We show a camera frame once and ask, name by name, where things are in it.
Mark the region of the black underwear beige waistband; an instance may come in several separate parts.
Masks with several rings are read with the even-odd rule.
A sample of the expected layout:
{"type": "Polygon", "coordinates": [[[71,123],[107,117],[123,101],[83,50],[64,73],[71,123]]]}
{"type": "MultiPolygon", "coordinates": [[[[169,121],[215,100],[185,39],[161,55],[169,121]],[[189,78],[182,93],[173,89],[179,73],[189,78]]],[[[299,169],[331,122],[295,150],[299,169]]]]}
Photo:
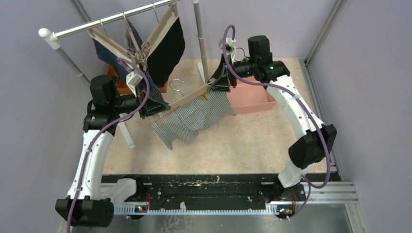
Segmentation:
{"type": "Polygon", "coordinates": [[[163,87],[185,50],[183,29],[178,18],[147,59],[148,72],[157,87],[163,87]]]}

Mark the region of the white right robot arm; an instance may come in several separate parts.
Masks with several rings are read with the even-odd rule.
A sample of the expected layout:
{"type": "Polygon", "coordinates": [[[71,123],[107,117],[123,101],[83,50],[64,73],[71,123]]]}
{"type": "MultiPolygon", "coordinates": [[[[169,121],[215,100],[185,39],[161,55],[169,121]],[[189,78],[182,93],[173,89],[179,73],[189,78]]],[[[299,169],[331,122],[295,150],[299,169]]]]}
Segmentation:
{"type": "Polygon", "coordinates": [[[297,90],[291,73],[284,62],[273,60],[269,39],[264,35],[248,39],[249,56],[235,61],[236,40],[222,38],[219,47],[223,51],[220,64],[213,74],[216,82],[212,90],[229,90],[237,82],[263,86],[278,102],[290,121],[297,141],[288,149],[290,160],[278,174],[274,195],[279,200],[291,196],[294,186],[300,183],[308,170],[326,160],[325,183],[331,172],[330,152],[337,135],[334,125],[326,125],[310,109],[297,90]]]}

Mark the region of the beige clip hanger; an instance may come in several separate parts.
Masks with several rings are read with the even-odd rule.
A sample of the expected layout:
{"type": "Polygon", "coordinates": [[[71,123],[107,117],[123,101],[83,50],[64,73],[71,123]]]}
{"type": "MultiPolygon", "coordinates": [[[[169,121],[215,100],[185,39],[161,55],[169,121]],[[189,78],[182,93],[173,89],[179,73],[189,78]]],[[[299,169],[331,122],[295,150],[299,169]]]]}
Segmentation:
{"type": "Polygon", "coordinates": [[[206,84],[202,85],[201,87],[191,91],[187,95],[184,95],[183,97],[179,98],[178,100],[172,102],[169,106],[170,109],[158,114],[155,114],[151,117],[149,117],[149,120],[151,121],[151,124],[156,123],[157,125],[162,125],[163,120],[162,118],[165,117],[167,114],[173,112],[175,109],[195,100],[198,97],[202,97],[205,101],[208,101],[209,98],[207,97],[207,93],[210,87],[213,86],[213,84],[216,82],[216,78],[211,78],[206,84]]]}

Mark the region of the navy underwear beige waistband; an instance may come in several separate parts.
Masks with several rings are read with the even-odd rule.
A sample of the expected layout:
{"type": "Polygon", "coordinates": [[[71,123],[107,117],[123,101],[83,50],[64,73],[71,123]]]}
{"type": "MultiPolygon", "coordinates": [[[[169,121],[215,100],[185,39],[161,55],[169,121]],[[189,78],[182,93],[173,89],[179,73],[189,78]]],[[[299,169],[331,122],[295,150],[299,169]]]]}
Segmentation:
{"type": "Polygon", "coordinates": [[[118,74],[119,78],[123,81],[126,82],[126,76],[128,75],[128,71],[117,62],[117,56],[113,54],[109,49],[104,47],[100,42],[98,42],[95,39],[92,39],[94,46],[95,46],[95,51],[98,56],[98,58],[111,65],[116,73],[118,74]]]}

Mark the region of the beige hanger of navy underwear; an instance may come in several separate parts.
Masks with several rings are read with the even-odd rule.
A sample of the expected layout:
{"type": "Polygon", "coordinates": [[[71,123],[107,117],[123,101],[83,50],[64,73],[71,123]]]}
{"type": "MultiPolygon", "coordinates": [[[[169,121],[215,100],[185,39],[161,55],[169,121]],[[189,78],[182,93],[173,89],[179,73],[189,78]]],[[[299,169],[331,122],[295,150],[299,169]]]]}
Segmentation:
{"type": "Polygon", "coordinates": [[[100,42],[104,47],[109,49],[113,54],[118,58],[125,59],[129,62],[132,62],[131,58],[127,54],[127,47],[116,42],[114,39],[110,38],[106,33],[102,32],[97,28],[92,28],[88,32],[91,39],[95,39],[100,42]]]}

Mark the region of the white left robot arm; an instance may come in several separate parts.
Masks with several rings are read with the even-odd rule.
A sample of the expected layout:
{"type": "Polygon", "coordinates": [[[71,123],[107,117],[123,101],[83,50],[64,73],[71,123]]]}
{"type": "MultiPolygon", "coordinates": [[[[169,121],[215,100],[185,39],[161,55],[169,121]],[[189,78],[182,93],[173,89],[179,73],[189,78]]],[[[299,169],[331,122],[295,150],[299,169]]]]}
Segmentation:
{"type": "Polygon", "coordinates": [[[84,118],[80,161],[66,197],[55,203],[56,212],[67,222],[68,233],[72,227],[108,227],[116,208],[128,197],[139,201],[146,194],[145,186],[130,178],[119,179],[102,190],[103,167],[117,125],[143,108],[151,91],[149,78],[139,68],[128,74],[128,80],[132,89],[144,83],[146,90],[141,95],[120,95],[113,76],[100,75],[91,80],[92,99],[84,118]]]}

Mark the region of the beige hanger of striped underwear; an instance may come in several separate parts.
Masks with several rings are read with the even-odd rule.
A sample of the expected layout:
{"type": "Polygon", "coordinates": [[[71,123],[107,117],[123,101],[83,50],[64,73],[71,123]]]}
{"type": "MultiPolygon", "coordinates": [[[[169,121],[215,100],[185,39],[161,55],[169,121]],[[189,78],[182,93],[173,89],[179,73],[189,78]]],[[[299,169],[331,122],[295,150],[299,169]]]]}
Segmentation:
{"type": "Polygon", "coordinates": [[[123,14],[123,21],[125,23],[125,36],[124,41],[127,46],[127,54],[131,58],[132,62],[145,68],[145,60],[141,55],[141,46],[143,42],[131,23],[131,21],[123,14]]]}

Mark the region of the navy white striped underwear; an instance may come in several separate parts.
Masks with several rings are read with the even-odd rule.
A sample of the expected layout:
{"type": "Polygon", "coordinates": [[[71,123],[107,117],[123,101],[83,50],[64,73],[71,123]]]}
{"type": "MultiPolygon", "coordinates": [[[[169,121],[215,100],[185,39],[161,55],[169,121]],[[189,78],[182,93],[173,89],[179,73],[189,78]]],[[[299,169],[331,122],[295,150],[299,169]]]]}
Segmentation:
{"type": "Polygon", "coordinates": [[[136,28],[133,26],[131,21],[128,19],[125,20],[126,34],[125,34],[125,44],[127,49],[130,51],[129,54],[132,58],[132,61],[137,64],[137,66],[145,73],[148,78],[150,85],[150,96],[156,100],[164,100],[158,87],[153,82],[150,73],[145,68],[145,66],[140,62],[140,52],[142,49],[143,41],[137,32],[136,28]]]}

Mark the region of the beige hanger of black underwear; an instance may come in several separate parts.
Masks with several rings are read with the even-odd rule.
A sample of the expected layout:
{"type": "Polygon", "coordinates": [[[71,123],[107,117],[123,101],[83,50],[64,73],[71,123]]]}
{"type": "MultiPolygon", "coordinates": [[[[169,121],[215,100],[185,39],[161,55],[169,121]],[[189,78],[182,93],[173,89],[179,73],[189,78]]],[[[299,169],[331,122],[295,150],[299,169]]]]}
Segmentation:
{"type": "Polygon", "coordinates": [[[147,60],[149,56],[163,41],[164,37],[178,18],[179,15],[176,3],[170,3],[169,8],[166,10],[165,14],[158,22],[155,29],[152,31],[146,42],[141,47],[140,56],[143,59],[145,66],[147,66],[147,60]]]}

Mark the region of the grey striped underwear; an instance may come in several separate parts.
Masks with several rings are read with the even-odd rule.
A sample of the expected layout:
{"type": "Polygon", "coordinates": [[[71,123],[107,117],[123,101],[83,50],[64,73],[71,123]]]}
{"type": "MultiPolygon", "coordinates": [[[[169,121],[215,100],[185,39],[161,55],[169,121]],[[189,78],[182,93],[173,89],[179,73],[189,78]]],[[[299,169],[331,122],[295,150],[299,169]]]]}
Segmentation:
{"type": "Polygon", "coordinates": [[[209,92],[176,108],[163,117],[162,123],[151,124],[169,150],[173,142],[193,142],[201,129],[209,128],[219,123],[224,115],[235,116],[227,94],[224,92],[209,92]]]}

